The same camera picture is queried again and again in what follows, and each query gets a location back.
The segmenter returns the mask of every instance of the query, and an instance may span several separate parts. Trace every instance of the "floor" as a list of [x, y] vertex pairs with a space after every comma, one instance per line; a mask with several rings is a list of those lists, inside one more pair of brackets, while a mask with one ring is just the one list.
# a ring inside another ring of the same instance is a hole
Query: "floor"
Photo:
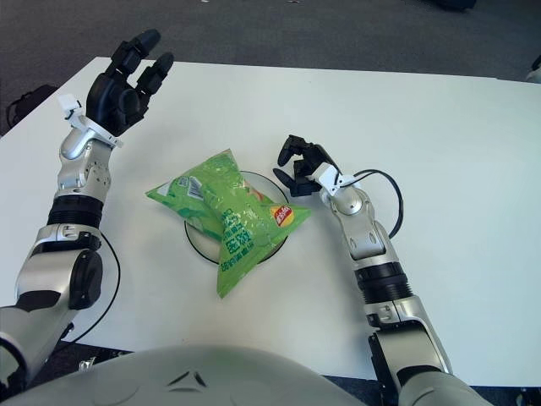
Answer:
[[[523, 80], [541, 53], [539, 0], [478, 0], [466, 13], [428, 0], [56, 0], [0, 2], [0, 134], [5, 107], [45, 83], [61, 85], [121, 40], [157, 28], [177, 61], [459, 74]], [[74, 345], [36, 382], [117, 352]], [[374, 381], [329, 377], [368, 405]], [[513, 404], [515, 388], [476, 388]]]

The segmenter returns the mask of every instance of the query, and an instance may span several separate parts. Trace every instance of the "plastic packaging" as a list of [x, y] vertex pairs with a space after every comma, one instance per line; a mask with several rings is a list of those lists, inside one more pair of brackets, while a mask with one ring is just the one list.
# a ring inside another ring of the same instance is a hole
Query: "plastic packaging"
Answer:
[[304, 207], [275, 204], [247, 184], [229, 150], [147, 195], [221, 238], [216, 290], [222, 298], [310, 215]]

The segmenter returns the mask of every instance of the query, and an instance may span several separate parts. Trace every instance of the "black cable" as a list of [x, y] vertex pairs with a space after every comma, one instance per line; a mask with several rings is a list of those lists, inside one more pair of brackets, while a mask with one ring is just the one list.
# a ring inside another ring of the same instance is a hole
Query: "black cable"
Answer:
[[[366, 173], [366, 175], [362, 176], [361, 178], [356, 178], [357, 176], [362, 175], [364, 173]], [[363, 171], [357, 172], [353, 175], [356, 178], [355, 180], [351, 181], [348, 184], [342, 184], [340, 187], [346, 188], [347, 186], [351, 186], [352, 184], [357, 183], [359, 180], [363, 180], [364, 178], [367, 178], [368, 176], [373, 175], [375, 173], [378, 173], [384, 176], [391, 183], [393, 189], [396, 192], [396, 197], [398, 198], [398, 218], [396, 219], [395, 227], [393, 227], [393, 229], [389, 233], [389, 238], [392, 239], [396, 235], [396, 233], [398, 233], [398, 231], [400, 230], [400, 227], [402, 226], [402, 222], [404, 220], [404, 199], [402, 198], [402, 193], [395, 179], [393, 179], [392, 176], [389, 175], [388, 173], [380, 171], [379, 169], [364, 169]]]
[[120, 272], [120, 261], [118, 260], [118, 257], [117, 257], [117, 253], [115, 252], [115, 249], [112, 247], [111, 243], [109, 242], [109, 240], [107, 239], [107, 237], [105, 236], [104, 233], [101, 233], [101, 236], [103, 237], [103, 239], [105, 239], [105, 242], [107, 243], [107, 245], [109, 246], [109, 249], [111, 250], [112, 252], [112, 256], [115, 257], [115, 261], [117, 262], [117, 270], [118, 270], [118, 273], [117, 273], [117, 286], [115, 287], [115, 293], [112, 295], [112, 298], [111, 298], [111, 301], [109, 302], [109, 304], [107, 305], [106, 309], [103, 311], [103, 313], [101, 313], [101, 316], [98, 318], [98, 320], [96, 320], [96, 322], [90, 326], [85, 332], [83, 332], [80, 336], [78, 336], [77, 338], [75, 338], [73, 341], [70, 341], [69, 343], [67, 343], [66, 345], [64, 345], [63, 347], [55, 350], [52, 352], [51, 356], [53, 355], [56, 355], [58, 354], [59, 352], [61, 351], [64, 351], [64, 349], [66, 349], [67, 347], [71, 347], [73, 344], [77, 343], [82, 337], [84, 337], [86, 334], [88, 334], [89, 332], [92, 331], [92, 329], [94, 327], [96, 327], [101, 320], [103, 320], [103, 318], [105, 317], [105, 315], [107, 314], [107, 312], [109, 311], [109, 309], [111, 309], [111, 306], [112, 304], [114, 303], [115, 299], [117, 298], [117, 294], [118, 294], [118, 288], [120, 288], [120, 277], [121, 277], [121, 272]]

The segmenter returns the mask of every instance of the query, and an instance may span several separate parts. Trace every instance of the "white plate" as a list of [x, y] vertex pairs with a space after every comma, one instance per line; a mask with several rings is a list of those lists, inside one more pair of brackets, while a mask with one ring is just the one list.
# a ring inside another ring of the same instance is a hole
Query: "white plate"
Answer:
[[[273, 181], [258, 173], [241, 171], [241, 174], [249, 184], [256, 188], [259, 192], [267, 195], [269, 199], [279, 204], [288, 203], [287, 197], [280, 187]], [[195, 250], [209, 261], [218, 263], [220, 259], [220, 243], [211, 237], [203, 234], [197, 228], [190, 226], [184, 222], [184, 229], [188, 236], [189, 242], [195, 248]], [[276, 246], [261, 262], [271, 258], [286, 242], [284, 239], [281, 244]]]

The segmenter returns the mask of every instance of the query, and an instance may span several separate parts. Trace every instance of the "red logo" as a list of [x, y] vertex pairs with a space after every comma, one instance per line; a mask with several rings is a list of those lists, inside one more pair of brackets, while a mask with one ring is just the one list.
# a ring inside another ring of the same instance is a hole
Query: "red logo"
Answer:
[[289, 216], [293, 214], [293, 210], [291, 210], [291, 207], [282, 206], [274, 213], [274, 218], [276, 220], [276, 224], [280, 227], [283, 222], [287, 220]]

